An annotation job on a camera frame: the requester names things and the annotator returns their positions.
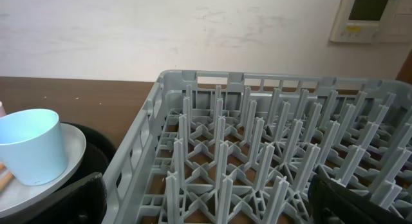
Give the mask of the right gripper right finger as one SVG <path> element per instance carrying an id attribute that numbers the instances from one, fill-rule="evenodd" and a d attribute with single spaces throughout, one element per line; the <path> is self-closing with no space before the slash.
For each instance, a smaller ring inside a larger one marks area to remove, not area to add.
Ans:
<path id="1" fill-rule="evenodd" d="M 313 176 L 308 200 L 315 224 L 411 224 L 321 175 Z"/>

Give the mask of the pink cup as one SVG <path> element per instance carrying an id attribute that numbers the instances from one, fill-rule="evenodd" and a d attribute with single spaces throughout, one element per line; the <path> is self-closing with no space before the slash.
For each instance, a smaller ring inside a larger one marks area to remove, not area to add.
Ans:
<path id="1" fill-rule="evenodd" d="M 6 116 L 6 112 L 5 112 L 5 109 L 3 107 L 3 103 L 0 102 L 0 117 L 2 118 L 4 116 Z"/>

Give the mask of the wooden chopstick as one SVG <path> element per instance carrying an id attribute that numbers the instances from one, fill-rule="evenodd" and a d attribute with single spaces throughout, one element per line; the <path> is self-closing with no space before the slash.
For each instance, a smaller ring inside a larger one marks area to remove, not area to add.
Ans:
<path id="1" fill-rule="evenodd" d="M 0 163 L 0 171 L 3 171 L 5 168 L 5 165 L 3 163 Z"/>
<path id="2" fill-rule="evenodd" d="M 7 172 L 4 177 L 0 180 L 0 191 L 2 191 L 14 178 L 11 172 Z"/>

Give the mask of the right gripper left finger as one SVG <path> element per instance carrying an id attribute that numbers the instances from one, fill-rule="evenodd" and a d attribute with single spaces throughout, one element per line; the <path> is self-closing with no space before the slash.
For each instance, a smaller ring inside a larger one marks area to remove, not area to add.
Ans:
<path id="1" fill-rule="evenodd" d="M 107 210 L 107 190 L 100 172 L 1 218 L 1 224 L 101 223 Z"/>

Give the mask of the blue cup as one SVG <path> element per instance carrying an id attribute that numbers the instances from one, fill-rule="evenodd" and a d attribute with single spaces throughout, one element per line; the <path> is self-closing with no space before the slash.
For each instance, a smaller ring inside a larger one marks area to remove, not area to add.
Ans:
<path id="1" fill-rule="evenodd" d="M 1 118 L 1 162 L 23 184 L 37 186 L 68 166 L 59 115 L 27 109 Z"/>

